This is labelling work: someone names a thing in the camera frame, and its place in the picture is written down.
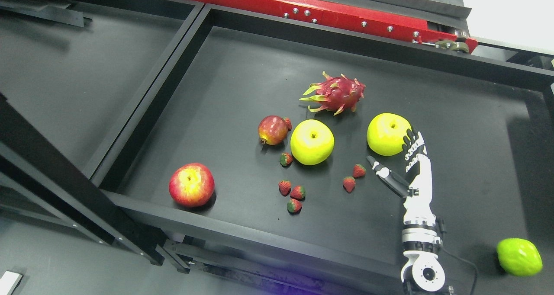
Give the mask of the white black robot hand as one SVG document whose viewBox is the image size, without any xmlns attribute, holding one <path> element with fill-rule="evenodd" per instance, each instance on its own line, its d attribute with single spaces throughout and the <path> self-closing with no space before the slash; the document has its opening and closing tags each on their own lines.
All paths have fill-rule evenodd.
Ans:
<svg viewBox="0 0 554 295">
<path fill-rule="evenodd" d="M 401 146 L 404 156 L 402 176 L 386 167 L 372 156 L 368 163 L 378 179 L 400 198 L 417 198 L 432 201 L 432 167 L 428 157 L 427 145 L 420 131 L 407 129 Z"/>
</svg>

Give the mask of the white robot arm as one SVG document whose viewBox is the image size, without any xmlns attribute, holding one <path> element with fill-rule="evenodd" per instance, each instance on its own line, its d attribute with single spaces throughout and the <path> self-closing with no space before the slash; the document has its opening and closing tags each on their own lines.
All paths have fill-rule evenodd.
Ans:
<svg viewBox="0 0 554 295">
<path fill-rule="evenodd" d="M 406 295 L 454 295 L 447 285 L 445 271 L 438 261 L 442 239 L 431 201 L 421 195 L 404 200 L 402 246 L 407 262 L 400 270 Z"/>
</svg>

